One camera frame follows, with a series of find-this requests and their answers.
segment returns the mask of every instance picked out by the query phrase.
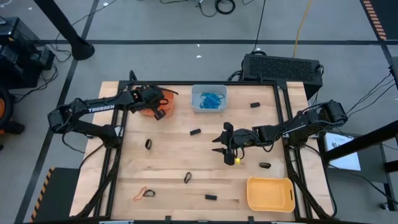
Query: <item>black hair tie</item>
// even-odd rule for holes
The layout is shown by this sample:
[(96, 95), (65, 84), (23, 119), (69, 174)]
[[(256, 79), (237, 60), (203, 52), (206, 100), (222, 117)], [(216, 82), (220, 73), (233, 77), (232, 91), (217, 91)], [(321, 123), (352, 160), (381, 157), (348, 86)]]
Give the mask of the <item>black hair tie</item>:
[(148, 150), (152, 147), (152, 140), (148, 139), (145, 142), (145, 148), (147, 148)]
[(144, 194), (142, 194), (143, 197), (155, 197), (155, 192), (153, 190), (146, 190)]
[(184, 183), (187, 184), (191, 178), (192, 178), (192, 174), (190, 172), (187, 172), (187, 174), (185, 174), (185, 177), (184, 177)]

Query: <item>black box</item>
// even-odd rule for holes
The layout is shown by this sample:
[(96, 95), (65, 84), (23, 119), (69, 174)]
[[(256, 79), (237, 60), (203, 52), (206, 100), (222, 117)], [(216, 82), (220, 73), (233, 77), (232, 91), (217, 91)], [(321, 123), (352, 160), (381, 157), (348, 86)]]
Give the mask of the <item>black box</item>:
[(309, 100), (322, 87), (322, 66), (318, 60), (246, 54), (243, 62), (243, 81), (298, 81), (304, 83)]

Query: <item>yellow and black tape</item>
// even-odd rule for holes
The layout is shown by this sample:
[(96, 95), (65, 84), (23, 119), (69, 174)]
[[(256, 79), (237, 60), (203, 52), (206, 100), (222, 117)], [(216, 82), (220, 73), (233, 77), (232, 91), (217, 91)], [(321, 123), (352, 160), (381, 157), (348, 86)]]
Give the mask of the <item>yellow and black tape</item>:
[(49, 184), (50, 177), (51, 177), (51, 174), (52, 174), (53, 171), (54, 171), (54, 167), (51, 167), (51, 169), (49, 169), (49, 171), (47, 172), (47, 176), (45, 177), (42, 190), (40, 191), (39, 197), (38, 197), (38, 199), (36, 201), (36, 204), (35, 204), (35, 208), (33, 209), (32, 215), (30, 216), (30, 222), (31, 223), (34, 222), (34, 220), (36, 218), (36, 215), (37, 215), (37, 212), (39, 211), (40, 203), (43, 200), (45, 189), (47, 188), (47, 186)]
[(373, 25), (376, 28), (377, 33), (379, 34), (380, 39), (386, 40), (386, 33), (384, 32), (383, 26), (381, 25), (379, 18), (376, 15), (376, 12), (373, 9), (373, 6), (369, 0), (364, 0), (363, 1), (366, 10), (369, 14), (369, 16), (372, 19)]

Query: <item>gray floor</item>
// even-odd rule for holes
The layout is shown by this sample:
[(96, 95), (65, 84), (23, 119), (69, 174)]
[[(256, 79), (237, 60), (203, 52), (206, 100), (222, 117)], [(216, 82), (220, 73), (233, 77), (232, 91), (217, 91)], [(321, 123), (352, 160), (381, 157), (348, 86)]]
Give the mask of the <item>gray floor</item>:
[[(100, 0), (98, 8), (103, 7)], [(214, 11), (212, 0), (203, 10)], [(93, 0), (57, 0), (71, 22), (88, 14)], [(307, 1), (268, 0), (260, 33), (263, 40), (294, 40)], [(193, 2), (161, 4), (158, 1), (118, 0), (95, 14), (88, 39), (164, 40), (164, 39), (254, 39), (262, 1), (243, 6), (237, 1), (231, 15), (206, 18)], [(54, 39), (57, 30), (31, 0), (14, 0), (0, 8), (2, 16), (19, 16), (41, 39)], [(83, 20), (75, 28), (81, 34)], [(300, 36), (302, 40), (376, 40), (359, 0), (316, 0), (308, 13)], [(258, 45), (269, 55), (291, 57), (293, 45)], [(75, 97), (96, 98), (101, 82), (125, 80), (133, 69), (139, 80), (226, 80), (238, 70), (252, 45), (95, 45), (92, 58), (78, 62), (66, 102)], [(389, 46), (398, 56), (398, 46)], [(318, 101), (334, 99), (350, 107), (377, 82), (388, 75), (388, 63), (378, 45), (299, 45), (298, 58), (316, 59), (325, 66), (324, 86)], [(0, 152), (0, 217), (12, 223), (25, 194), (48, 129), (47, 113), (55, 108), (72, 60), (56, 63), (58, 78), (46, 90), (28, 96), (16, 105), (15, 117), (26, 125), (20, 136), (0, 136), (5, 149)], [(368, 109), (353, 115), (343, 131), (365, 134), (398, 118), (398, 94), (389, 90)], [(90, 121), (91, 116), (84, 117)], [(69, 150), (59, 135), (52, 139), (42, 173), (37, 182), (25, 221), (29, 221), (45, 173), (50, 167), (78, 167), (83, 155)], [(70, 133), (67, 141), (84, 149), (86, 139)], [(393, 141), (386, 144), (397, 147)], [(398, 152), (385, 149), (387, 159), (398, 159)], [(392, 175), (398, 194), (398, 175)], [(330, 176), (342, 220), (393, 223), (397, 212), (380, 210), (383, 196), (362, 180)]]

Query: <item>yellow cable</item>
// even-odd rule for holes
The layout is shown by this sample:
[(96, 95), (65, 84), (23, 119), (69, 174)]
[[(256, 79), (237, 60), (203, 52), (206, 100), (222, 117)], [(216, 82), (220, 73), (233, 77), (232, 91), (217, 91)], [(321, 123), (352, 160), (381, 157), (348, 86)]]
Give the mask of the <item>yellow cable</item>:
[(299, 41), (300, 32), (301, 32), (301, 28), (303, 27), (304, 20), (305, 20), (305, 18), (306, 18), (306, 16), (307, 16), (307, 14), (308, 14), (308, 11), (310, 10), (311, 3), (312, 3), (312, 0), (308, 0), (307, 8), (306, 8), (306, 10), (305, 10), (305, 12), (304, 12), (303, 19), (301, 20), (300, 27), (298, 28), (297, 35), (296, 35), (296, 41), (295, 41), (295, 43), (294, 43), (293, 57), (295, 57), (295, 56), (296, 56), (296, 50), (297, 50), (297, 41)]

